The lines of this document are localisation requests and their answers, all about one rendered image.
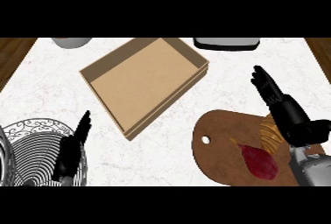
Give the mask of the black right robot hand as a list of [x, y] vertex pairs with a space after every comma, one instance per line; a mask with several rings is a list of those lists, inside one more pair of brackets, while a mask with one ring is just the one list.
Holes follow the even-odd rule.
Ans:
[[298, 100], [283, 92], [264, 67], [255, 66], [253, 69], [252, 83], [270, 107], [284, 140], [295, 147], [326, 143], [331, 134], [331, 120], [312, 121]]

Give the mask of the shallow cardboard box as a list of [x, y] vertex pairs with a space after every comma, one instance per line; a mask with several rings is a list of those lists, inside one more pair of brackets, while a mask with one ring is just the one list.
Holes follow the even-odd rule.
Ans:
[[123, 136], [134, 139], [209, 71], [179, 38], [135, 38], [82, 71]]

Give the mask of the black and grey appliance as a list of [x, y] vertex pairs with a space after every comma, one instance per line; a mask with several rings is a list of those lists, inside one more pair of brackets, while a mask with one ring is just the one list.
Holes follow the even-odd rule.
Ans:
[[259, 38], [194, 38], [194, 45], [215, 51], [253, 51], [261, 45]]

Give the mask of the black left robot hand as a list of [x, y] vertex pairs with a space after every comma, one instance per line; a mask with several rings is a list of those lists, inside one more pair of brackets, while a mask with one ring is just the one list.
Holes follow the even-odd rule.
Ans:
[[52, 174], [52, 180], [60, 182], [64, 178], [75, 178], [79, 172], [82, 148], [89, 137], [91, 111], [83, 115], [73, 135], [64, 136], [60, 142], [60, 153]]

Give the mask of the dark red vegetable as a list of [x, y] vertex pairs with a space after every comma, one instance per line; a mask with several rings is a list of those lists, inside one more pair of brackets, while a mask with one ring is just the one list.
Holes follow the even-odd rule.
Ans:
[[242, 149], [243, 159], [250, 173], [259, 179], [274, 180], [278, 174], [278, 165], [270, 152], [250, 145], [240, 144], [234, 138], [231, 138], [231, 141]]

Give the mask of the golden croissant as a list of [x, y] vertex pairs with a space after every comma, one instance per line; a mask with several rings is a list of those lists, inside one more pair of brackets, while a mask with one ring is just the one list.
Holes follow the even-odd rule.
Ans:
[[280, 145], [286, 141], [286, 139], [277, 127], [273, 115], [268, 115], [261, 123], [261, 139], [262, 148], [271, 154], [275, 154], [280, 149]]

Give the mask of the grey round bowl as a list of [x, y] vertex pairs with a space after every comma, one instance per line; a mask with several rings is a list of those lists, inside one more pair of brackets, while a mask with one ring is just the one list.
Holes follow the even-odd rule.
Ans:
[[66, 49], [80, 48], [89, 41], [91, 38], [52, 38], [57, 45]]

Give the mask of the brown wooden cutting board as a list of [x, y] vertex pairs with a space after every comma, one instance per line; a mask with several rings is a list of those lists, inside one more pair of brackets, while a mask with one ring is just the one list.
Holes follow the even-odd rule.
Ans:
[[[240, 144], [262, 148], [261, 123], [265, 116], [247, 115], [227, 110], [208, 112], [193, 132], [193, 154], [205, 175], [230, 186], [299, 186], [290, 168], [290, 144], [284, 140], [275, 154], [278, 165], [274, 180], [258, 178], [249, 171]], [[308, 145], [305, 154], [326, 154], [318, 144]]]

